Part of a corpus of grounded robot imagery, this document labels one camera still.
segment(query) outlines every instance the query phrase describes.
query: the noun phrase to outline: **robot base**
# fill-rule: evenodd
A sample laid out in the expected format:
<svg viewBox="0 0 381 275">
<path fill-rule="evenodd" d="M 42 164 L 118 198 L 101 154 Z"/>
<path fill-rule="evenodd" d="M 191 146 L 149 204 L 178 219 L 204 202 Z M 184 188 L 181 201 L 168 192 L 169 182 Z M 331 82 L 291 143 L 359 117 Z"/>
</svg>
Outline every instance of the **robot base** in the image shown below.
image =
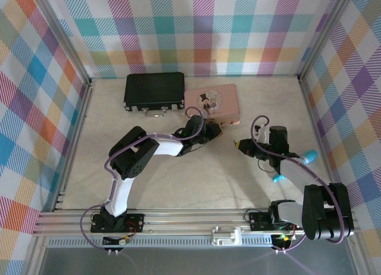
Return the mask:
<svg viewBox="0 0 381 275">
<path fill-rule="evenodd" d="M 107 212 L 101 210 L 91 219 L 92 233 L 139 233 L 144 226 L 144 214 L 122 214 L 118 217 L 107 218 Z"/>
</svg>

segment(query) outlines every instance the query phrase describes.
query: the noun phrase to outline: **pink tin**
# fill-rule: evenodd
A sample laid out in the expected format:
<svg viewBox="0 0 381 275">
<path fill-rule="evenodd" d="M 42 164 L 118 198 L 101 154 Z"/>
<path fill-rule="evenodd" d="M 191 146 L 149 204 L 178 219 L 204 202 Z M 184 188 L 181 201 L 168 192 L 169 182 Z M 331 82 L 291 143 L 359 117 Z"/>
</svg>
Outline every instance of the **pink tin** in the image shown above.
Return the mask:
<svg viewBox="0 0 381 275">
<path fill-rule="evenodd" d="M 236 85 L 212 86 L 185 92 L 185 108 L 198 107 L 208 122 L 223 125 L 239 124 Z"/>
</svg>

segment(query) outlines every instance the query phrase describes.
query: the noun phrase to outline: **aluminum rail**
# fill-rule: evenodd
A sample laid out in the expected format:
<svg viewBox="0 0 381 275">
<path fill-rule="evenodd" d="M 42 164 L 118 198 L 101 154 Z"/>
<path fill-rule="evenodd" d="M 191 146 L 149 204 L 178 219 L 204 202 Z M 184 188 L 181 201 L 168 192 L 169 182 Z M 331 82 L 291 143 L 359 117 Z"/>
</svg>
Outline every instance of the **aluminum rail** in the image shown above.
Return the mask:
<svg viewBox="0 0 381 275">
<path fill-rule="evenodd" d="M 129 214 L 144 214 L 144 228 L 137 236 L 149 235 L 210 235 L 212 229 L 220 227 L 240 227 L 243 235 L 281 235 L 281 230 L 251 232 L 249 223 L 243 219 L 247 209 L 142 209 L 129 210 Z M 37 221 L 33 236 L 81 235 L 79 221 L 84 211 L 65 210 L 43 212 Z M 90 234 L 92 212 L 83 220 L 83 227 Z M 123 233 L 95 233 L 100 236 L 118 236 Z"/>
</svg>

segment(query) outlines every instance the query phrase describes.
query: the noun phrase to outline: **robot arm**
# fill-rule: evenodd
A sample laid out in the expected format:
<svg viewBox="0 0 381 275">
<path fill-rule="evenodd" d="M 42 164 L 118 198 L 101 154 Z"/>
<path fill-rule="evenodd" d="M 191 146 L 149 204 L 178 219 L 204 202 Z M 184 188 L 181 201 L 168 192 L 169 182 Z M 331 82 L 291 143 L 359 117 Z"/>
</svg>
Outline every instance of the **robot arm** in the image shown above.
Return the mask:
<svg viewBox="0 0 381 275">
<path fill-rule="evenodd" d="M 201 125 L 202 118 L 193 115 L 184 128 L 176 130 L 174 137 L 181 139 L 195 134 Z M 205 144 L 221 134 L 221 127 L 215 123 L 205 123 L 201 131 L 188 140 L 153 139 L 147 138 L 141 143 L 125 150 L 110 162 L 110 166 L 117 175 L 114 194 L 106 206 L 101 208 L 101 215 L 94 216 L 92 232 L 98 230 L 109 230 L 118 232 L 123 230 L 126 222 L 127 199 L 135 178 L 144 170 L 149 160 L 154 155 L 183 156 L 191 152 L 196 144 Z M 109 156 L 114 155 L 121 149 L 131 145 L 137 140 L 145 137 L 146 131 L 139 126 L 132 128 L 114 147 L 111 148 Z"/>
<path fill-rule="evenodd" d="M 178 156 L 178 154 L 184 147 L 184 145 L 181 142 L 176 140 L 171 140 L 171 139 L 157 139 L 157 140 L 147 139 L 147 140 L 152 140 L 148 142 L 152 142 L 151 149 L 155 149 L 152 156 L 154 155 Z M 127 173 L 128 175 L 132 174 L 131 177 L 122 179 L 121 175 L 117 173 L 118 179 L 116 183 L 117 186 L 115 189 L 114 198 L 110 203 L 108 203 L 105 206 L 105 209 L 109 212 L 110 215 L 114 217 L 118 217 L 122 213 L 125 213 L 127 211 L 127 198 L 130 194 L 133 181 L 146 166 L 147 164 L 146 161 L 138 161 L 135 165 L 130 165 L 128 168 L 128 171 L 122 172 L 123 174 L 127 174 Z"/>
<path fill-rule="evenodd" d="M 289 151 L 287 129 L 283 126 L 271 126 L 269 143 L 264 143 L 265 130 L 263 126 L 256 126 L 258 140 L 243 139 L 236 143 L 236 147 L 245 155 L 263 161 L 268 160 L 278 174 L 289 179 L 303 194 L 303 204 L 293 200 L 274 201 L 268 209 L 268 216 L 272 223 L 290 222 L 304 229 L 309 239 L 337 239 L 341 233 L 338 213 L 333 207 L 333 201 L 323 186 L 315 185 L 316 179 L 301 169 L 296 163 L 285 160 L 283 157 L 270 155 L 260 150 L 257 144 L 266 151 L 285 155 L 301 162 L 299 155 Z M 344 235 L 354 233 L 352 212 L 349 205 L 348 191 L 341 183 L 331 183 L 328 188 L 339 204 L 344 222 Z"/>
</svg>

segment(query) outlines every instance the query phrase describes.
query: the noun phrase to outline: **colorful plaid pattern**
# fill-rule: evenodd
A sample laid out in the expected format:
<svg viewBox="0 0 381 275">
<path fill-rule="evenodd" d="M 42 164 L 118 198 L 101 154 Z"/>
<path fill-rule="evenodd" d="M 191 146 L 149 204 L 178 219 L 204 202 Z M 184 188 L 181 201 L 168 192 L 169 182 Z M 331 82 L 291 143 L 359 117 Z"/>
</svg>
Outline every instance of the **colorful plaid pattern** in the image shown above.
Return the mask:
<svg viewBox="0 0 381 275">
<path fill-rule="evenodd" d="M 324 28 L 324 26 L 328 20 L 328 16 L 331 13 L 333 7 L 336 5 L 336 2 L 337 2 L 337 0 L 330 0 L 329 1 L 328 6 L 327 6 L 326 10 L 324 11 L 324 14 L 321 17 L 319 24 L 316 27 L 315 32 L 314 32 L 314 34 L 313 34 L 313 36 L 312 36 L 312 38 L 311 38 L 311 40 L 307 46 L 307 49 L 305 50 L 305 52 L 303 54 L 302 60 L 299 63 L 299 67 L 296 71 L 297 74 L 299 74 L 302 71 L 302 69 L 305 65 L 305 61 L 309 57 L 312 48 L 315 46 L 317 40 L 319 39 L 321 30 Z"/>
<path fill-rule="evenodd" d="M 381 0 L 352 0 L 306 85 L 336 181 L 381 274 Z"/>
<path fill-rule="evenodd" d="M 85 91 L 33 0 L 0 0 L 0 274 L 19 274 Z"/>
<path fill-rule="evenodd" d="M 171 71 L 210 76 L 295 74 L 307 32 L 315 31 L 311 22 L 320 1 L 64 0 L 58 6 L 51 0 L 51 5 L 92 76 Z M 70 16 L 63 16 L 67 11 Z M 75 28 L 67 26 L 68 18 Z"/>
</svg>

